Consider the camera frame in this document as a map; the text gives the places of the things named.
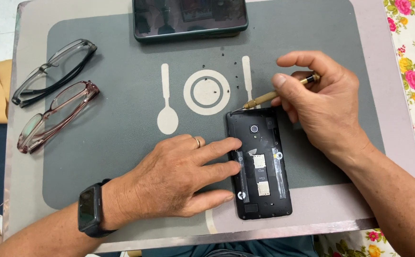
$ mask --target disassembled phone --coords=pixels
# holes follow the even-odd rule
[[[228,158],[241,164],[233,176],[241,219],[280,217],[292,213],[284,155],[273,108],[227,113],[228,135],[242,141]]]
[[[231,37],[249,24],[245,0],[133,0],[134,37],[151,43]]]

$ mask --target pink eyeglasses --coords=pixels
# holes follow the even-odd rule
[[[59,93],[49,110],[36,114],[25,125],[17,142],[21,153],[33,153],[49,138],[66,126],[93,98],[100,93],[90,81],[77,82]]]

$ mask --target eyeglass frame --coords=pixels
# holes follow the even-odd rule
[[[82,90],[81,92],[79,92],[78,94],[76,94],[75,96],[71,97],[70,99],[68,99],[66,102],[60,104],[58,107],[52,109],[52,105],[54,104],[54,102],[63,94],[65,93],[67,90],[69,90],[70,88],[78,85],[79,83],[83,83],[85,84],[85,89]],[[74,117],[76,117],[76,115],[91,101],[93,100],[98,94],[100,93],[100,89],[93,84],[90,80],[89,81],[79,81],[74,83],[73,85],[70,85],[69,87],[67,87],[66,89],[64,89],[63,91],[61,91],[53,100],[52,103],[50,104],[50,108],[44,113],[44,114],[36,114],[37,115],[41,115],[41,120],[34,126],[34,128],[32,129],[32,131],[28,134],[27,138],[25,138],[22,141],[22,134],[23,131],[25,130],[26,126],[28,125],[28,123],[24,126],[24,128],[22,129],[22,132],[20,132],[19,135],[19,139],[17,141],[17,149],[23,153],[29,153],[32,154],[34,151],[36,151],[37,149],[39,149],[41,146],[43,146],[47,140],[49,140],[51,137],[53,137],[58,131],[60,131],[63,127],[65,127],[72,119],[74,119]],[[49,130],[45,130],[40,134],[35,134],[39,127],[41,125],[44,124],[45,120],[47,120],[49,118],[50,115],[56,113],[57,111],[59,111],[61,108],[63,108],[66,104],[68,104],[69,102],[73,101],[74,99],[77,99],[79,97],[81,97],[82,95],[86,95],[85,99],[79,103],[79,105],[74,109],[74,111],[69,114],[64,120],[62,120],[60,123],[58,123],[57,125],[53,126],[51,129]],[[32,143],[31,145],[28,145],[28,142],[33,139],[33,138],[38,138],[40,137],[40,139],[37,139],[34,143]]]
[[[84,57],[84,59],[76,67],[73,68],[72,71],[67,73],[67,75],[65,75],[63,78],[61,78],[59,81],[57,81],[53,85],[51,85],[49,87],[46,87],[44,89],[36,89],[36,90],[26,89],[26,87],[28,86],[27,83],[29,81],[32,81],[37,76],[39,76],[41,73],[46,73],[45,70],[47,68],[58,67],[58,65],[53,65],[53,64],[56,63],[59,59],[62,59],[64,57],[64,54],[68,53],[71,49],[73,49],[75,47],[78,47],[82,44],[89,46],[87,55]],[[66,85],[71,80],[73,80],[84,69],[87,62],[89,62],[92,59],[93,54],[95,53],[95,51],[97,49],[98,49],[98,47],[95,44],[93,44],[92,42],[90,42],[89,40],[86,40],[86,39],[78,39],[78,40],[75,40],[75,41],[67,44],[62,49],[58,50],[54,55],[52,55],[45,64],[43,64],[40,67],[34,69],[27,76],[27,78],[22,82],[20,87],[14,92],[14,95],[12,96],[12,99],[11,99],[12,103],[14,103],[15,105],[18,105],[20,108],[24,108],[24,107],[33,105],[34,103],[38,102],[39,100],[41,100],[41,99],[45,98],[46,96],[52,94],[57,89],[61,88],[62,86]],[[35,94],[40,94],[40,95],[35,96],[33,98],[30,98],[28,100],[23,100],[23,101],[21,99],[19,99],[19,96],[22,96],[22,95],[25,96],[25,95],[35,95]]]

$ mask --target gold ring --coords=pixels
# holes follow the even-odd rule
[[[196,137],[193,137],[195,140],[196,140],[196,142],[198,143],[198,147],[197,147],[197,149],[198,148],[200,148],[201,147],[201,142],[200,142],[200,140],[198,139],[198,138],[196,138]]]

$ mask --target eyeglasses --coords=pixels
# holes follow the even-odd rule
[[[100,93],[90,81],[77,82],[63,90],[52,101],[49,110],[36,114],[25,125],[17,142],[21,153],[33,153],[49,138],[66,126],[93,98]]]
[[[58,50],[49,58],[47,63],[36,68],[27,76],[12,96],[12,102],[20,106],[20,108],[24,108],[52,94],[74,79],[82,71],[87,62],[93,57],[96,49],[96,45],[90,41],[78,39]],[[46,87],[36,82],[43,75],[46,77],[47,84],[50,84],[52,81],[53,84],[51,86]],[[33,95],[38,96],[27,100],[19,98],[21,96],[28,97]]]

